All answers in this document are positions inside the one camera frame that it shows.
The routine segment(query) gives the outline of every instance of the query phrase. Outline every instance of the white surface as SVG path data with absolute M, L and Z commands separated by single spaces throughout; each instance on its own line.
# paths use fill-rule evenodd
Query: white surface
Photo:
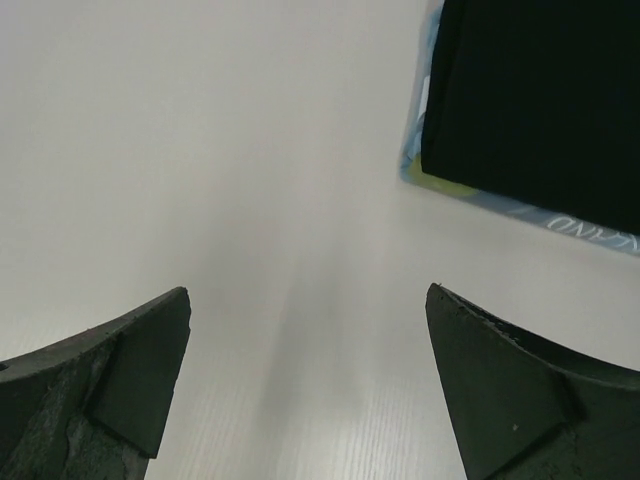
M 0 3 L 0 358 L 187 286 L 150 480 L 464 478 L 431 282 L 640 368 L 640 261 L 397 180 L 424 7 Z

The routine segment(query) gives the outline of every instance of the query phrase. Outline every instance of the black fabric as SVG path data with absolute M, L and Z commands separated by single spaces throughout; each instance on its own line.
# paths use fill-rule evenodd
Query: black fabric
M 640 2 L 446 0 L 425 173 L 640 234 Z

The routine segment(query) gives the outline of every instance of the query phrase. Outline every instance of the folded black cloth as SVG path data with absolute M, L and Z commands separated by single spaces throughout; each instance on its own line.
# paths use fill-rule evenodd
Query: folded black cloth
M 640 2 L 445 0 L 425 173 L 640 233 Z

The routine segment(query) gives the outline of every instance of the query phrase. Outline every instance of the table surface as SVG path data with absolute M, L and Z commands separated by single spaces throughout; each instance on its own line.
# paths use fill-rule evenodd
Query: table surface
M 398 180 L 424 0 L 0 4 L 0 357 L 175 285 L 147 478 L 464 472 L 432 282 L 640 369 L 640 261 Z

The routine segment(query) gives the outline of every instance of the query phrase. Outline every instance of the black object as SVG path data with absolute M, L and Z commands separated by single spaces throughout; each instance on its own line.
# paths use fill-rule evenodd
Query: black object
M 445 0 L 425 173 L 640 234 L 640 2 Z
M 189 338 L 187 291 L 0 369 L 0 480 L 141 480 Z
M 432 285 L 427 320 L 469 480 L 637 480 L 640 372 Z

